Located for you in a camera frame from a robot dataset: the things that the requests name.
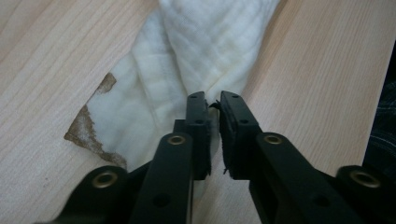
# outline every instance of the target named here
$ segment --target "screw hole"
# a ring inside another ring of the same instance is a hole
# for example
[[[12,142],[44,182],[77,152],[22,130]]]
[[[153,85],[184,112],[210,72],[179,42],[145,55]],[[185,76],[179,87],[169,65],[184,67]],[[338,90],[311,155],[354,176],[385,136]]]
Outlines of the screw hole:
[[[376,189],[381,185],[381,182],[379,182],[375,177],[362,171],[352,171],[350,173],[350,177],[358,184],[367,188]]]
[[[111,185],[113,185],[117,181],[118,176],[111,172],[111,171],[105,171],[99,175],[97,175],[93,181],[92,184],[94,187],[97,189],[104,189],[107,188]]]
[[[174,146],[181,145],[186,141],[186,139],[179,135],[174,135],[168,138],[168,143]]]
[[[165,207],[171,202],[169,195],[165,193],[158,194],[152,199],[152,203],[157,207]]]
[[[274,135],[267,135],[264,137],[264,141],[269,143],[269,144],[273,144],[273,145],[278,145],[282,143],[282,139],[274,136]]]
[[[314,194],[311,196],[311,200],[312,200],[312,202],[313,202],[314,204],[316,204],[317,206],[320,206],[320,207],[328,207],[328,206],[330,206],[330,201],[329,201],[329,199],[327,199],[326,196],[321,195],[321,194],[316,194],[316,193],[314,193]]]

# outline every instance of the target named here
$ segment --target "white cloth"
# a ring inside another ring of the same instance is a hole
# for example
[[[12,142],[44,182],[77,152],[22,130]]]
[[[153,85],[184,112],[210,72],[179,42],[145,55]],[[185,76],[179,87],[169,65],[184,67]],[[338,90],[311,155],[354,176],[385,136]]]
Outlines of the white cloth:
[[[111,70],[116,84],[87,103],[102,150],[131,171],[184,119],[188,94],[204,91],[211,104],[222,90],[240,93],[277,2],[160,0]]]

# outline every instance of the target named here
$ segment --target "light wood tabletop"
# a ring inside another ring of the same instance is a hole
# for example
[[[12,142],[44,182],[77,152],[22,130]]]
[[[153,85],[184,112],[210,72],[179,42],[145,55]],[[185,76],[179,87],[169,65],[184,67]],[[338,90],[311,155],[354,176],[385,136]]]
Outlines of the light wood tabletop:
[[[64,140],[153,0],[0,2],[0,223],[49,221],[108,164]],[[396,37],[396,1],[281,0],[243,96],[319,170],[361,164]],[[193,223],[260,223],[221,153]]]

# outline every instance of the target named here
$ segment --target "wooden surface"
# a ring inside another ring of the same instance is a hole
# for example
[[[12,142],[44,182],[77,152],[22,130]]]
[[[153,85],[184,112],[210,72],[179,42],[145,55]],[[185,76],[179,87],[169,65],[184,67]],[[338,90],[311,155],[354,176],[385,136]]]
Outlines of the wooden surface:
[[[156,1],[0,2],[0,223],[56,217],[105,165],[63,136]],[[243,96],[322,171],[360,164],[396,36],[396,2],[281,1]],[[221,154],[194,223],[258,223]]]

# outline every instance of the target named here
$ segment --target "brown stain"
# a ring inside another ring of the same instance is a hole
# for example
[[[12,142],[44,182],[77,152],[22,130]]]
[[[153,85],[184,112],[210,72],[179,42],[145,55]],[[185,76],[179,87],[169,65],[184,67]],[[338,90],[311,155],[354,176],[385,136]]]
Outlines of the brown stain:
[[[109,92],[116,82],[117,80],[114,76],[108,73],[93,95]],[[87,148],[105,161],[110,161],[120,167],[126,168],[126,160],[120,154],[108,153],[102,150],[102,143],[96,139],[93,121],[91,120],[87,105],[84,105],[80,109],[69,130],[64,135],[64,139],[73,142],[79,147]]]
[[[103,94],[110,91],[114,84],[116,84],[117,80],[111,73],[107,73],[103,81],[99,84],[98,88],[93,94]]]

